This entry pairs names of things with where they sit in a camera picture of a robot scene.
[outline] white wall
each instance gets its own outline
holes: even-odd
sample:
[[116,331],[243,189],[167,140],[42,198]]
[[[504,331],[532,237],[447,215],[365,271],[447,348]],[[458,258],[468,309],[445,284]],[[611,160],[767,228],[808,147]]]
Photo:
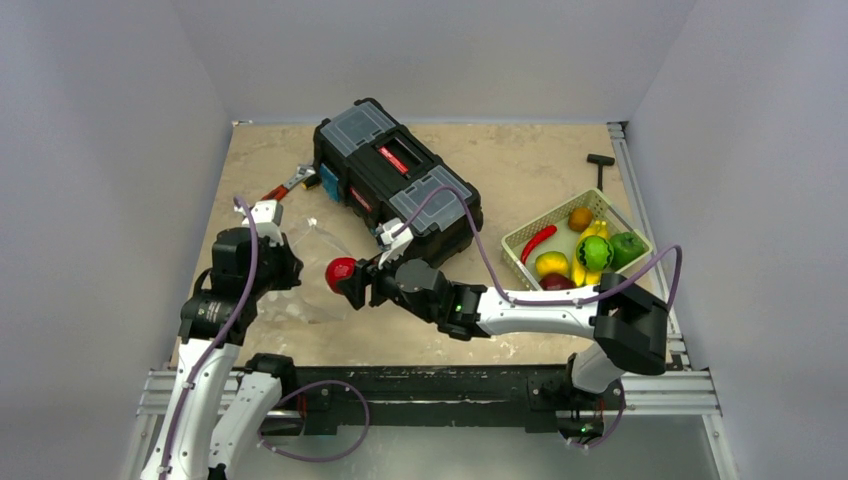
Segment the white wall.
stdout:
[[694,0],[174,0],[232,118],[629,118]]
[[743,478],[845,478],[848,3],[700,0],[628,127]]
[[113,479],[228,140],[167,0],[0,6],[0,477]]

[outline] marble surface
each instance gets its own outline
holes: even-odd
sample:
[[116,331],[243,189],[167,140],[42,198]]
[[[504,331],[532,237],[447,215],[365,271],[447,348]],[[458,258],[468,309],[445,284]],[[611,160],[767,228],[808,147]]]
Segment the marble surface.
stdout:
[[[196,274],[211,265],[217,232],[240,222],[232,209],[232,196],[240,194],[254,202],[290,177],[298,163],[311,162],[313,129],[235,127]],[[414,125],[410,129],[480,191],[483,243],[504,287],[512,289],[520,289],[521,284],[500,259],[501,237],[593,187],[597,167],[586,162],[588,153],[614,156],[604,125]],[[604,193],[630,215],[618,166],[606,168],[604,187]],[[362,220],[332,202],[322,188],[298,187],[282,203],[283,228],[291,237],[305,231],[306,218],[315,218],[320,227],[344,239],[354,257],[378,252]],[[442,270],[452,280],[491,284],[474,246],[450,258]],[[295,294],[299,297],[294,301],[291,293],[272,293],[260,302],[260,314],[248,331],[239,364],[256,352],[290,355],[298,365],[560,363],[589,345],[586,339],[530,333],[457,341],[390,303],[358,312],[351,309],[344,320],[332,320],[292,307],[299,304],[298,298],[311,295],[307,290]]]

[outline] plastic bag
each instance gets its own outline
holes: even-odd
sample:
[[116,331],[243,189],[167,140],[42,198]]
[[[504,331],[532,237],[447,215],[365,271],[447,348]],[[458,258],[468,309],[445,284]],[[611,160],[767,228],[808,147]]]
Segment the plastic bag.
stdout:
[[327,265],[338,257],[352,255],[344,243],[309,218],[287,229],[295,256],[303,262],[301,285],[284,292],[269,292],[259,302],[261,314],[274,320],[298,319],[307,323],[344,320],[353,311],[344,295],[327,285]]

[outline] plastic basket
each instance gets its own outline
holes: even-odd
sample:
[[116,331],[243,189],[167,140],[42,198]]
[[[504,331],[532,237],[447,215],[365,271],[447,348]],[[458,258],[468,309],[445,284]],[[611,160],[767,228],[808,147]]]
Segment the plastic basket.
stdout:
[[[616,233],[621,232],[633,232],[647,247],[645,253],[621,269],[616,270],[616,272],[627,272],[637,263],[650,255],[654,250],[654,246],[647,238],[645,238],[645,235],[630,226],[630,223],[624,215],[615,208],[610,199],[597,188],[592,188],[586,190],[580,195],[577,195],[576,197],[571,198],[567,202],[553,210],[550,210],[544,215],[536,217],[517,230],[508,233],[503,237],[503,239],[501,239],[504,261],[528,289],[542,289],[542,287],[539,286],[539,276],[536,274],[536,269],[532,266],[536,261],[536,257],[542,253],[556,250],[564,253],[568,257],[569,262],[574,261],[574,249],[577,246],[577,239],[580,234],[568,228],[568,217],[574,209],[579,207],[586,207],[591,210],[596,220],[606,220],[607,230],[610,235],[615,235]],[[557,233],[536,247],[536,249],[534,249],[527,258],[527,264],[530,265],[530,267],[528,268],[524,266],[524,264],[521,263],[521,251],[524,250],[524,246],[531,238],[533,238],[534,235],[539,233],[548,225],[556,225]]]

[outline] red chili pepper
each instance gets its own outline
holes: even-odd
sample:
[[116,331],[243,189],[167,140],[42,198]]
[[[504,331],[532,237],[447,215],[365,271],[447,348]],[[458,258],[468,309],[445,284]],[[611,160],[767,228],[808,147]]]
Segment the red chili pepper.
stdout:
[[527,242],[527,245],[524,246],[524,250],[521,251],[521,263],[527,263],[527,257],[530,256],[530,252],[533,251],[534,248],[538,247],[540,243],[544,242],[551,235],[556,233],[556,225],[548,225],[543,228],[539,233],[533,235],[533,238]]

